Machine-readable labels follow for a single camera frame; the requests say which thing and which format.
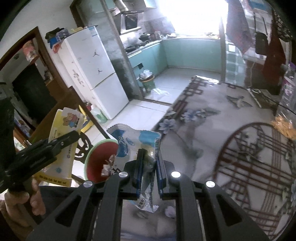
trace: window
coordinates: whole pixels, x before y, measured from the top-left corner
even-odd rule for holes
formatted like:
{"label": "window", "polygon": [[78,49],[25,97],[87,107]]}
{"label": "window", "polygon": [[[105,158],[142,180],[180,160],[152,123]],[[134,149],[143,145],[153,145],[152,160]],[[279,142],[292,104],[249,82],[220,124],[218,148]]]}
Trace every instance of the window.
{"label": "window", "polygon": [[177,34],[199,36],[219,33],[221,17],[227,17],[225,0],[159,0],[159,6]]}

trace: range hood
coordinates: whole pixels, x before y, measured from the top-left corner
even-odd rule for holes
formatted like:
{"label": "range hood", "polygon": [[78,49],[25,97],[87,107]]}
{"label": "range hood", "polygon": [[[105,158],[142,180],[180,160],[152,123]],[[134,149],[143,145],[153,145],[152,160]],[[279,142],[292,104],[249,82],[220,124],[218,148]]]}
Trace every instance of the range hood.
{"label": "range hood", "polygon": [[138,11],[125,11],[113,17],[119,35],[140,30],[139,23],[142,21],[143,13]]}
{"label": "range hood", "polygon": [[145,12],[155,8],[154,0],[113,0],[121,13]]}

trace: black doorway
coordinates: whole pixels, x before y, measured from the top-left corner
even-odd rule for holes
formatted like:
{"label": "black doorway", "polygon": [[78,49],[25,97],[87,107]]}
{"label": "black doorway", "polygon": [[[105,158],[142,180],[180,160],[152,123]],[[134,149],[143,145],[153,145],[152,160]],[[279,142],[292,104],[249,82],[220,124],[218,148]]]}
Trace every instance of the black doorway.
{"label": "black doorway", "polygon": [[41,122],[57,103],[49,94],[37,67],[32,64],[26,67],[12,82],[14,91],[18,94],[31,118]]}

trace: tiled floor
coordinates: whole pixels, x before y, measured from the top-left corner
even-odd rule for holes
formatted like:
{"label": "tiled floor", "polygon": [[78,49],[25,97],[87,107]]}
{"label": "tiled floor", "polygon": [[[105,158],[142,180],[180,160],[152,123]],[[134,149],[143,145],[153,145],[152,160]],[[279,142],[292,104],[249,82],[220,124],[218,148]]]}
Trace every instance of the tiled floor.
{"label": "tiled floor", "polygon": [[162,91],[167,91],[168,95],[151,92],[150,94],[147,94],[145,98],[172,104],[190,83],[191,77],[194,75],[216,80],[220,80],[221,78],[221,74],[206,70],[169,68],[154,80],[156,88]]}
{"label": "tiled floor", "polygon": [[[164,116],[168,108],[169,106],[161,104],[132,100],[113,120],[109,120],[101,124],[101,126],[105,131],[117,123],[129,125],[136,130],[152,130],[154,125]],[[86,135],[93,145],[105,139],[103,134],[95,126],[92,126],[86,132]],[[83,163],[74,161],[72,169],[74,175],[85,178],[83,169]]]}
{"label": "tiled floor", "polygon": [[[219,73],[210,71],[169,68],[155,79],[156,87],[167,91],[169,95],[159,96],[158,94],[151,93],[146,96],[146,98],[172,104],[190,83],[191,77],[194,75],[200,75],[217,80],[220,80],[221,77]],[[101,124],[101,126],[106,131],[109,127],[117,123],[123,123],[136,130],[152,130],[154,125],[156,125],[157,122],[164,116],[168,108],[169,106],[166,105],[132,100],[113,120],[109,120],[106,123]],[[93,145],[105,139],[103,134],[101,134],[95,126],[92,126],[86,132],[86,135]],[[72,173],[76,176],[85,178],[83,167],[83,163],[74,161]]]}

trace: tissue package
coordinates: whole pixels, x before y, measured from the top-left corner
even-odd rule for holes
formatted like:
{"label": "tissue package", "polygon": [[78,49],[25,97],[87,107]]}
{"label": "tissue package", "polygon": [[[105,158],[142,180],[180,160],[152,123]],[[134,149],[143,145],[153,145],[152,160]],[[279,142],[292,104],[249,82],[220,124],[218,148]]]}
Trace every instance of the tissue package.
{"label": "tissue package", "polygon": [[[80,133],[83,122],[82,114],[77,110],[66,107],[63,110],[58,110],[52,123],[48,141],[50,142],[71,131]],[[76,147],[77,142],[63,148],[61,153],[56,156],[57,160],[37,172],[36,178],[40,181],[70,187]]]}
{"label": "tissue package", "polygon": [[143,175],[140,199],[132,201],[139,209],[155,212],[158,206],[153,205],[152,190],[155,176],[155,163],[158,157],[160,133],[153,131],[138,131],[128,125],[116,124],[108,130],[118,141],[118,151],[115,157],[113,170],[123,171],[128,161],[137,159],[139,149],[147,150],[143,160]]}

